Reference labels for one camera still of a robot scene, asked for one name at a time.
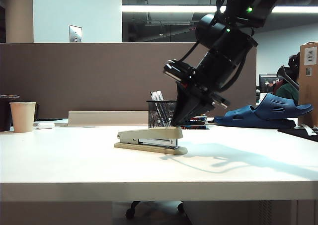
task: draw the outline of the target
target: light switch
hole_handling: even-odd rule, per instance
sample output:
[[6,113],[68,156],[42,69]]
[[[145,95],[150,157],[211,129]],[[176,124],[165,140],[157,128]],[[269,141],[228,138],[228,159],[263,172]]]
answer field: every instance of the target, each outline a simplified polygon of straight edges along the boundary
[[70,42],[81,42],[82,32],[81,27],[69,25]]

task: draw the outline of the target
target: black mug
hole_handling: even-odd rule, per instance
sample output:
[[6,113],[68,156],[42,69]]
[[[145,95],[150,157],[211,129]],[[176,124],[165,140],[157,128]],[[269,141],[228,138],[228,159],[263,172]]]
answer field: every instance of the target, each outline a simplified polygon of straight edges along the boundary
[[10,131],[12,123],[10,102],[14,102],[19,96],[0,95],[0,132]]

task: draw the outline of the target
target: cubicle partition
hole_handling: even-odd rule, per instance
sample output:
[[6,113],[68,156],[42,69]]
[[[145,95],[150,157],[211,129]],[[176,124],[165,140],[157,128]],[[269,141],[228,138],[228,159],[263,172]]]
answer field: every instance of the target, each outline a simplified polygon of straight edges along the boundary
[[[68,111],[147,110],[150,91],[176,99],[175,82],[162,73],[193,43],[17,43],[0,44],[0,94],[36,101],[39,118],[67,118]],[[186,59],[196,66],[207,49]],[[223,97],[228,110],[255,104],[256,49],[237,82]],[[223,115],[216,108],[209,116]]]

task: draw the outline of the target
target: chair wheel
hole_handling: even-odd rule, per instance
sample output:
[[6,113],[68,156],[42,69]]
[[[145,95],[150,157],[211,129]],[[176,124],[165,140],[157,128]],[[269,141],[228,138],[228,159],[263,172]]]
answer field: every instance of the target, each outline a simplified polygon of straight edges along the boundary
[[135,216],[135,210],[134,209],[127,209],[125,216],[129,220],[133,219]]
[[183,203],[180,203],[177,208],[178,208],[179,213],[181,213],[181,214],[184,213]]

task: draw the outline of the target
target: blue sandal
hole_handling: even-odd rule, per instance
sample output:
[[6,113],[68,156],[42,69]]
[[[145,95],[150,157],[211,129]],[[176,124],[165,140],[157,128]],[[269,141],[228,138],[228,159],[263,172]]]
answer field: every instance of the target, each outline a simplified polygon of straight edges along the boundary
[[313,110],[311,104],[297,106],[292,99],[268,93],[253,112],[261,119],[285,119],[299,117]]
[[292,99],[268,93],[260,105],[251,105],[227,112],[223,117],[215,117],[214,122],[223,126],[288,129],[296,126],[293,120],[313,110],[310,104],[295,105]]
[[288,129],[296,126],[293,120],[264,120],[259,118],[250,105],[229,111],[223,117],[215,117],[214,122],[222,126]]

